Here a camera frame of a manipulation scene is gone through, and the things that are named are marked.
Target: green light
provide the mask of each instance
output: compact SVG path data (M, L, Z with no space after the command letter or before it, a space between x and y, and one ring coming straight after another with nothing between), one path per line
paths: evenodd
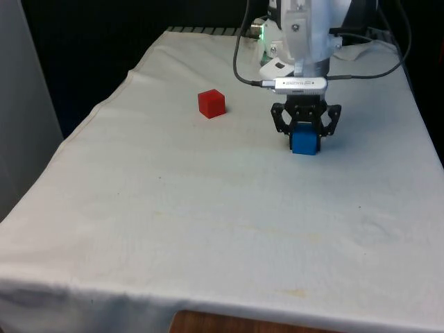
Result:
M259 35L259 39L261 41L264 41L264 25L261 25L261 34Z

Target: gray wall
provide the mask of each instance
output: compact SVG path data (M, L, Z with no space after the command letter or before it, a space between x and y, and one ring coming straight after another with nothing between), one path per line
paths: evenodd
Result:
M0 221L62 141L18 0L0 0Z

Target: wooden floor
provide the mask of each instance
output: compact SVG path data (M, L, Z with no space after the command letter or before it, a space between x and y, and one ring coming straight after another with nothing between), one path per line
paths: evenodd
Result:
M235 317L203 314L200 312L178 312L169 333L333 333L266 321L252 321Z

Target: red cube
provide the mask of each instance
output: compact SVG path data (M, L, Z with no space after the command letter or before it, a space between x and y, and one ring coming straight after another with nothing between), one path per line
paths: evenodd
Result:
M199 110L208 119L225 114L225 96L213 89L198 95Z

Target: cable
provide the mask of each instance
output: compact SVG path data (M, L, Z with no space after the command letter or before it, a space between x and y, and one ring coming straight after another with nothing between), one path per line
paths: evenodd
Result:
M252 85L253 87L261 87L262 82L261 81L249 81L245 78L242 78L239 73L237 72L237 54L239 52L239 44L241 42L241 36L242 33L246 30L246 25L248 23L248 14L250 12L250 0L246 0L246 9L245 9L245 16L244 20L242 21L241 28L239 29L239 32L237 33L237 39L236 39L236 47L234 48L234 56L233 56L233 72L234 76L241 81L242 83L245 83L246 85Z
M409 18L405 12L404 7L402 6L401 0L395 0L396 5L398 6L398 10L400 11L401 15L402 15L402 19L405 22L406 28L407 28L407 33L408 33L408 37L409 37L409 45L407 47L407 50L405 52L405 55L403 57L403 59L401 59L401 61L399 61L399 63L394 66L394 68L378 74L378 75L370 75L370 76L360 76L360 75L338 75L338 76L328 76L327 79L328 80L351 80L351 79L357 79L357 80L372 80L374 78L383 78L389 74L392 74L396 69L398 69L399 67L401 67L402 65L404 65L405 61L407 60L407 58L410 55L410 51L411 51L411 45L413 44L413 32L411 30L411 25L410 25L410 21ZM394 34L393 31L391 29L391 26L389 24L389 21L387 20L384 12L381 9L381 6L379 5L378 8L378 12L379 15L381 15L382 21L384 22L384 24L386 25L388 31L390 31L390 34L392 35L392 37L394 38Z
M360 39L360 40L364 40L364 41L366 41L366 42L375 42L375 43L378 43L378 44L384 45L384 46L386 46L387 48L390 48L390 49L393 50L391 44L386 43L386 42L384 42L384 41L382 41L382 40L374 40L374 39L369 38L369 37L366 37L366 36L357 35L356 33L339 33L339 35L340 35L340 36L344 36L344 37L353 37L353 38L357 38L357 39Z

